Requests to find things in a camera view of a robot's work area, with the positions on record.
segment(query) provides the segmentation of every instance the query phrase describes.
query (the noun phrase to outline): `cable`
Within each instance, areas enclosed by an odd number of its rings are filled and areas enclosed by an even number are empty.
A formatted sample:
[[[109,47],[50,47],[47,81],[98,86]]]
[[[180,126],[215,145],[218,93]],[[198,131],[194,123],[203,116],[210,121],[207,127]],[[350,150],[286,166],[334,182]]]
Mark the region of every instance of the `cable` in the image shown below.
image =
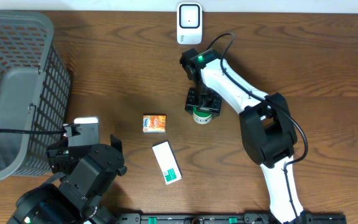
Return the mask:
[[[233,44],[234,40],[236,39],[236,36],[232,33],[232,32],[228,32],[228,33],[224,33],[224,34],[221,34],[220,36],[218,36],[217,38],[215,38],[211,43],[210,45],[207,47],[207,50],[215,43],[215,41],[217,41],[218,39],[220,39],[221,37],[224,37],[225,35],[231,35],[232,36],[232,39],[229,43],[229,45],[226,47],[226,49],[224,50],[223,54],[222,54],[222,57],[221,57],[221,69],[222,69],[222,72],[223,74],[225,74],[228,79],[230,79],[230,81],[232,81],[234,84],[236,84],[241,90],[243,90],[244,92],[246,92],[249,96],[253,97],[254,99],[256,100],[259,100],[261,102],[264,102],[266,103],[266,105],[269,105],[271,108],[275,109],[276,111],[280,111],[286,118],[288,118],[292,123],[293,125],[297,128],[297,130],[299,131],[301,137],[302,137],[302,140],[303,140],[303,144],[305,145],[305,150],[303,152],[303,155],[293,161],[290,161],[290,162],[286,162],[284,164],[284,167],[283,167],[283,171],[284,171],[284,176],[285,176],[285,181],[287,183],[287,189],[288,189],[288,194],[289,194],[289,198],[290,198],[290,203],[291,203],[291,206],[292,206],[292,209],[293,209],[293,212],[295,214],[295,219],[297,222],[299,222],[298,220],[298,214],[296,212],[296,209],[295,209],[295,206],[293,204],[293,201],[292,201],[292,194],[291,194],[291,189],[290,189],[290,183],[289,183],[289,180],[288,180],[288,170],[287,170],[287,166],[288,165],[291,165],[291,164],[295,164],[297,162],[300,162],[302,161],[308,154],[308,151],[309,151],[309,145],[308,145],[308,140],[306,138],[306,135],[305,133],[303,132],[301,126],[290,116],[290,114],[284,110],[283,108],[281,108],[280,106],[276,105],[275,103],[272,103],[271,101],[269,100],[266,100],[266,99],[263,99],[259,96],[256,96],[252,93],[252,91],[249,91],[247,90],[246,88],[244,88],[242,85],[240,85],[238,82],[235,81],[235,79],[233,79],[233,77],[231,77],[226,69],[223,67],[223,59],[224,59],[224,56],[226,55],[227,51],[229,50],[230,46]]]
[[[61,131],[28,131],[16,129],[0,129],[0,133],[15,133],[15,134],[64,134],[66,130]]]

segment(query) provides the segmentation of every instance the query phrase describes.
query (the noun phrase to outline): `white backdrop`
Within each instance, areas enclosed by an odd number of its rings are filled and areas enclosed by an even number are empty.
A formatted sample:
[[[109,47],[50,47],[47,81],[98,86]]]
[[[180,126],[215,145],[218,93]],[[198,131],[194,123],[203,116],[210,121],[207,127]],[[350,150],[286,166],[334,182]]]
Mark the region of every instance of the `white backdrop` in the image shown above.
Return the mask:
[[[0,9],[176,11],[177,0],[0,0]],[[206,12],[358,13],[358,0],[199,0]]]

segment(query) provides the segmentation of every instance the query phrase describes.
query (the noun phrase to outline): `plastic crate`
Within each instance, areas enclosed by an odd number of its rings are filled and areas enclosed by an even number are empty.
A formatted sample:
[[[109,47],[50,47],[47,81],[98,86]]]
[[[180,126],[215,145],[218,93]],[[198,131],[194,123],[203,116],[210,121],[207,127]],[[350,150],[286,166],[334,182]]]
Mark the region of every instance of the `plastic crate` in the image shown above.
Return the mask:
[[[53,24],[46,16],[0,11],[0,128],[62,128],[71,78],[52,40]],[[49,172],[46,148],[61,138],[0,133],[0,180]]]

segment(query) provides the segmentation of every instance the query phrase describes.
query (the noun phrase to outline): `orange package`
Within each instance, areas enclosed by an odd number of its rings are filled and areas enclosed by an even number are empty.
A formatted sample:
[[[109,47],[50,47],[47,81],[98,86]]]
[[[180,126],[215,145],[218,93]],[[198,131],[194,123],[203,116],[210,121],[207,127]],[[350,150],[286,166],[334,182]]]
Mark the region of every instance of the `orange package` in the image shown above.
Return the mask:
[[[144,133],[164,133],[165,115],[143,115],[143,132]]]

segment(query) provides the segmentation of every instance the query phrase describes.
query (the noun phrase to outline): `wood grain surface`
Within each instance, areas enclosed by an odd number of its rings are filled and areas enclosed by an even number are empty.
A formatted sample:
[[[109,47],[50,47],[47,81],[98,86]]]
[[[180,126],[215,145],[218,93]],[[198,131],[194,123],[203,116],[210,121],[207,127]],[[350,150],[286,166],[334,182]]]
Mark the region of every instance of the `wood grain surface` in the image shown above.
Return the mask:
[[[175,13],[43,13],[74,73],[67,121],[99,116],[101,142],[114,134],[123,143],[128,172],[116,178],[103,205],[144,213],[269,209],[262,171],[242,146],[236,112],[223,103],[220,117],[200,125],[184,110],[193,83],[179,58],[191,46],[176,42]],[[203,42],[194,47],[202,51],[228,31],[237,37],[227,56],[232,68],[257,88],[283,94],[308,137],[310,152],[294,166],[301,204],[358,223],[358,15],[204,13]],[[167,133],[144,134],[144,113],[166,114]],[[152,151],[164,140],[183,173],[171,185]],[[301,142],[295,150],[303,153]],[[46,178],[0,181],[0,223]]]

